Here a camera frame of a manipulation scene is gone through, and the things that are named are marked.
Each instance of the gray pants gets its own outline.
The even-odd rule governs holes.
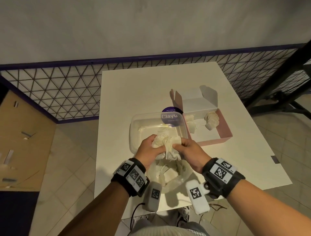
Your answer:
[[[150,226],[153,226],[150,221],[148,221],[147,219],[140,219],[137,221],[136,225],[132,229],[131,234],[136,233],[138,230],[142,228],[150,227]],[[199,231],[209,236],[209,234],[206,232],[203,226],[198,224],[197,222],[187,222],[187,223],[182,224],[182,226],[180,227],[184,229],[192,229],[195,231]]]

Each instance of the plastic container lid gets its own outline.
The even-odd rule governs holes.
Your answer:
[[[178,112],[156,112],[133,116],[130,126],[130,150],[135,154],[142,141],[157,134],[160,127],[169,127],[172,133],[188,138],[187,126],[182,114]]]

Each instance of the open cardboard box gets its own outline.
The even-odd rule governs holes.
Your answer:
[[[187,132],[188,137],[196,141],[200,146],[224,143],[232,137],[230,128],[220,109],[218,109],[216,90],[205,85],[179,92],[172,89],[170,97],[173,106],[181,109],[184,116],[194,115],[197,129],[194,134],[191,134],[187,127]],[[210,111],[215,111],[219,117],[219,125],[212,130],[205,127],[206,121],[204,120],[204,117]]]

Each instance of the wire mesh panel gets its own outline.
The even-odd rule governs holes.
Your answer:
[[[240,98],[251,96],[296,49],[182,59],[132,61],[1,71],[1,75],[58,120],[99,115],[101,73],[105,70],[216,61]],[[298,71],[275,91],[291,92],[308,79]]]

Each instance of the plastic bag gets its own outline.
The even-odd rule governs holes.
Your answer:
[[[183,184],[192,174],[193,170],[185,160],[169,161],[155,160],[146,175],[150,181],[162,185],[162,193],[168,193]]]

